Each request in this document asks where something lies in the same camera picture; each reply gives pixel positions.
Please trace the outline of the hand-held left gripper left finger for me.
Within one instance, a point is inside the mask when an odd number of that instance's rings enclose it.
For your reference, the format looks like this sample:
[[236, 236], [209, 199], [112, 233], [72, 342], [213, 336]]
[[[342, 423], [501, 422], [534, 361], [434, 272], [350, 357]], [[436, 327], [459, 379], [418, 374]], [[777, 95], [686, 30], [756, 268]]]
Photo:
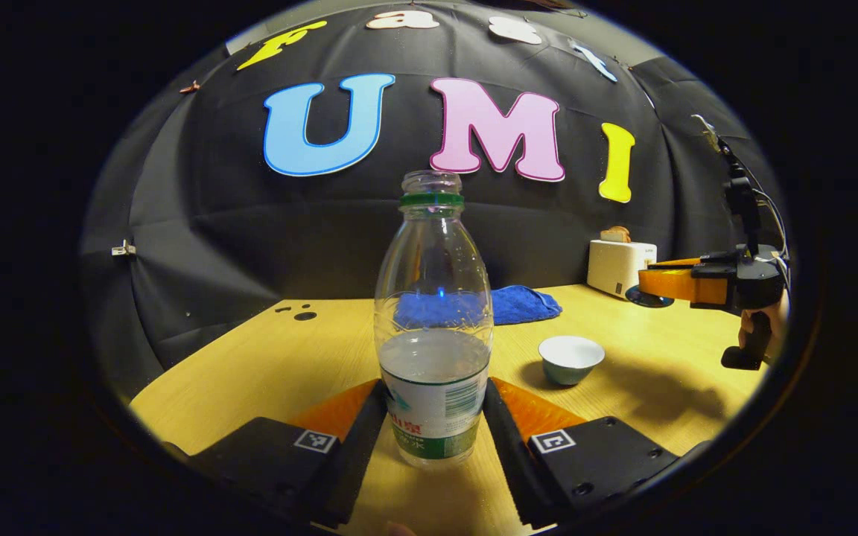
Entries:
[[257, 417], [188, 464], [295, 523], [336, 529], [352, 516], [386, 416], [382, 380], [364, 381], [289, 423]]

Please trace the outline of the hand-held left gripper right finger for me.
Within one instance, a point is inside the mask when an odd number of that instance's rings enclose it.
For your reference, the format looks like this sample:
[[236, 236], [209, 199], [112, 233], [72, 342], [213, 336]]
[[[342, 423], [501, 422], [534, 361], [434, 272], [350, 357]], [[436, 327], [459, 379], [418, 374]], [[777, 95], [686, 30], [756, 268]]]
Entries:
[[497, 377], [483, 413], [518, 516], [534, 529], [609, 510], [679, 460], [619, 418], [585, 420]]

